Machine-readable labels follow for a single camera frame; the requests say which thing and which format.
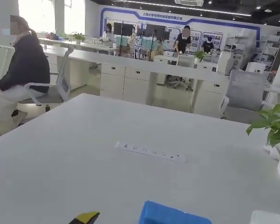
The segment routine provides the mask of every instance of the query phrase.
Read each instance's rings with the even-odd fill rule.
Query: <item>black shirt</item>
[[[0,89],[6,91],[15,85],[50,83],[50,68],[37,37],[27,35],[14,45],[14,55],[8,72],[0,79]],[[47,93],[48,87],[31,86],[31,89]]]
[[[211,49],[214,49],[214,44],[212,42],[207,43],[207,41],[205,41],[202,44],[202,47],[205,53],[209,53]]]
[[[182,34],[179,34],[177,36],[176,41],[178,41],[178,45],[177,45],[178,50],[182,51],[182,53],[185,53],[187,44],[191,43],[191,37],[189,36],[187,39],[184,40],[182,38]]]

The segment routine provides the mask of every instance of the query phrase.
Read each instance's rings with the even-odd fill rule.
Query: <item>blue sponge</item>
[[[144,203],[139,224],[211,224],[211,221],[147,201]]]

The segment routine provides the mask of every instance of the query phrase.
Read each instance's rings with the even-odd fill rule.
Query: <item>person in white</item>
[[[24,88],[27,83],[50,83],[49,62],[39,43],[36,32],[25,19],[10,17],[10,34],[16,35],[14,55],[8,71],[0,79],[0,135],[16,128],[27,113],[16,109],[18,101],[30,98]],[[48,87],[31,86],[36,97],[45,95]]]
[[[136,28],[133,27],[132,35],[129,37],[129,44],[130,44],[130,54],[132,55],[134,53],[134,48],[136,44],[137,34],[136,34]]]
[[[114,43],[114,34],[112,32],[112,25],[107,23],[106,30],[103,32],[103,36],[100,38],[100,41],[104,43],[104,46],[112,47]]]

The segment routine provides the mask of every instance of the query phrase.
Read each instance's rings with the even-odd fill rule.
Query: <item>person in black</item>
[[[202,44],[202,47],[203,47],[203,51],[205,53],[212,53],[213,50],[214,50],[214,44],[211,42],[212,41],[212,38],[211,37],[208,37],[207,38],[207,41],[205,41],[203,44]]]
[[[190,29],[190,26],[187,25],[187,26],[184,27],[184,29]],[[177,53],[179,53],[179,52],[185,53],[186,47],[190,43],[191,43],[191,37],[190,36],[188,38],[184,37],[182,35],[182,33],[180,33],[177,36],[177,39],[176,39],[175,52],[177,52]]]
[[[8,71],[0,79],[0,135],[15,128],[27,113],[16,110],[17,102],[30,98],[24,88],[27,83],[50,83],[50,68],[36,32],[27,21],[19,16],[10,17],[10,33],[16,35],[13,43],[15,52]],[[31,86],[36,97],[45,95],[48,87]]]

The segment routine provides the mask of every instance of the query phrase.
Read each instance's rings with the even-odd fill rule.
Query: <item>window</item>
[[[19,0],[19,13],[36,32],[55,31],[53,0]]]
[[[84,0],[64,0],[64,32],[85,34]]]

